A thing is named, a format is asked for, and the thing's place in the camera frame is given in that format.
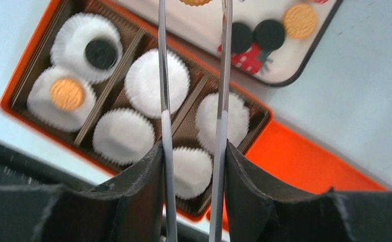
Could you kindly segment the orange cookie box with dividers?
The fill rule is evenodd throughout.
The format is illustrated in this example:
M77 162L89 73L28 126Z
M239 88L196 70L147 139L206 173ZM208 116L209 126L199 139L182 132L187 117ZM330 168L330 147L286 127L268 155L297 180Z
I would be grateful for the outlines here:
M142 57L158 50L156 27L112 1L50 1L30 42L27 45L0 101L3 111L31 128L63 145L108 174L116 175L127 170L136 158L148 152L161 140L161 118L143 112L126 92L127 80ZM203 150L213 165L213 148L208 141L200 142L196 116L200 103L208 104L219 92L219 71L197 57L181 41L167 34L169 75L172 84L184 91L180 97L171 94L173 148ZM86 51L92 42L106 43L107 64L95 64L87 57L98 55ZM272 112L255 97L231 83L230 128L238 128L228 135L229 140L244 155L255 148L257 138L272 119ZM131 144L132 139L108 138L100 135L100 121L106 114L125 112L125 124L120 128L107 126L107 131L124 131L136 128L142 134L131 138L142 141ZM112 144L111 152L101 152L101 144ZM203 190L197 196L176 196L180 215L198 221L211 204L211 179L202 182Z

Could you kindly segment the round tan biscuit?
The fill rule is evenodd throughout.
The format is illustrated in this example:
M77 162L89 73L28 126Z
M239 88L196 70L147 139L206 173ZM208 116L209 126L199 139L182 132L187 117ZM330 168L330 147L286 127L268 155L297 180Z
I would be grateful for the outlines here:
M79 108L85 99L82 84L73 78L60 78L54 81L49 94L53 105L63 111Z
M208 4L209 2L211 2L211 0L180 0L180 2L192 7L198 7Z
M285 32L294 39L302 39L313 33L317 26L317 15L308 4L289 7L282 19Z

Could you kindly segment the strawberry print serving tray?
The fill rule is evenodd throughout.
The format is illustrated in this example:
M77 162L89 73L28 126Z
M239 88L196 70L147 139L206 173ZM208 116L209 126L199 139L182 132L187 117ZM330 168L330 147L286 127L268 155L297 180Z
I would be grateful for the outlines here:
M234 1L231 63L260 82L294 82L336 14L341 1ZM193 7L166 1L169 32L220 56L222 1Z

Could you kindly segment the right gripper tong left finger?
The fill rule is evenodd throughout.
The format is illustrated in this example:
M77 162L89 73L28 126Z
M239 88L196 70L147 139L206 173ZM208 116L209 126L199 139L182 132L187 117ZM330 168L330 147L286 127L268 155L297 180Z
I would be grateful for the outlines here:
M166 210L166 240L177 241L177 212L174 191L174 163L172 123L170 112L169 79L166 47L166 20L165 0L158 4L158 51L159 51L159 77L161 100L161 125L162 144L164 156L164 181L165 181L165 210Z

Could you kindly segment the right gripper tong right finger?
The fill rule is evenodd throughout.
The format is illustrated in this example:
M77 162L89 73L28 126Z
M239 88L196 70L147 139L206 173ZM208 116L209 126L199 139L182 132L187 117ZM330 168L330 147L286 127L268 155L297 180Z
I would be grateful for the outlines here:
M223 199L228 132L233 1L222 1L220 78L213 163L209 241L222 241Z

